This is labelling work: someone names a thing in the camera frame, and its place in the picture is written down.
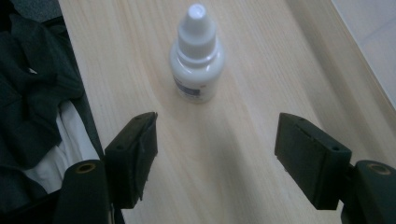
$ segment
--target eye drop bottle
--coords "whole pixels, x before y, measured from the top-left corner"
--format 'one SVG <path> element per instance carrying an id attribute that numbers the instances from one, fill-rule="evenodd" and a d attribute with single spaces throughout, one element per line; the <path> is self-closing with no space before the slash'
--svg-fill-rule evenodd
<path id="1" fill-rule="evenodd" d="M 200 4 L 190 6 L 177 29 L 170 64 L 179 94 L 193 103 L 204 103 L 216 93 L 224 66 L 224 49 L 216 25 Z"/>

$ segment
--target light wood surface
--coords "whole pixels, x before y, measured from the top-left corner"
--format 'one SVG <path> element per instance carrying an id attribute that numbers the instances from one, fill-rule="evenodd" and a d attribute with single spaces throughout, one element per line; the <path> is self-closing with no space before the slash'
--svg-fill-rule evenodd
<path id="1" fill-rule="evenodd" d="M 159 155 L 127 223 L 341 223 L 274 155 L 280 112 L 396 166 L 396 116 L 330 0 L 201 1 L 226 65 L 218 94 L 177 95 L 169 49 L 193 1 L 60 0 L 103 147 L 156 111 Z"/>
<path id="2" fill-rule="evenodd" d="M 393 107 L 396 108 L 396 2 L 332 2 Z"/>

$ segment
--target black fabric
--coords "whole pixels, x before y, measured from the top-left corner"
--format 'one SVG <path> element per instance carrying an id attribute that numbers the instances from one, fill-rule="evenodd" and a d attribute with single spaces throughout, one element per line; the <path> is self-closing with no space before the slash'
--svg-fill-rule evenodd
<path id="1" fill-rule="evenodd" d="M 0 34 L 0 89 L 6 96 L 0 102 L 0 128 L 13 160 L 2 158 L 0 165 L 32 168 L 61 141 L 59 103 L 80 97 L 83 87 L 65 40 L 38 22 L 10 18 L 12 36 Z"/>
<path id="2" fill-rule="evenodd" d="M 63 19 L 42 25 L 20 16 L 9 17 L 18 12 L 8 1 L 0 1 L 2 216 L 47 194 L 20 170 L 34 167 L 60 143 L 56 126 L 60 102 L 72 101 L 101 159 L 104 153 Z"/>
<path id="3" fill-rule="evenodd" d="M 0 32 L 11 30 L 11 20 L 9 14 L 18 14 L 14 5 L 8 0 L 0 0 Z"/>
<path id="4" fill-rule="evenodd" d="M 47 195 L 47 192 L 24 173 L 0 167 L 0 214 Z"/>

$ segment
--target black mechanism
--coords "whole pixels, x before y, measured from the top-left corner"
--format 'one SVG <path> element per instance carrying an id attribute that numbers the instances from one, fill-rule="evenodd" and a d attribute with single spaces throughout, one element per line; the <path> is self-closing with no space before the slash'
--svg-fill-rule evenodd
<path id="1" fill-rule="evenodd" d="M 377 161 L 349 164 L 351 150 L 306 119 L 281 113 L 275 154 L 318 210 L 344 203 L 343 223 L 396 223 L 396 171 Z"/>
<path id="2" fill-rule="evenodd" d="M 156 119 L 154 112 L 134 117 L 106 148 L 105 161 L 74 164 L 60 190 L 0 216 L 0 223 L 123 223 L 120 209 L 142 199 L 158 152 Z"/>

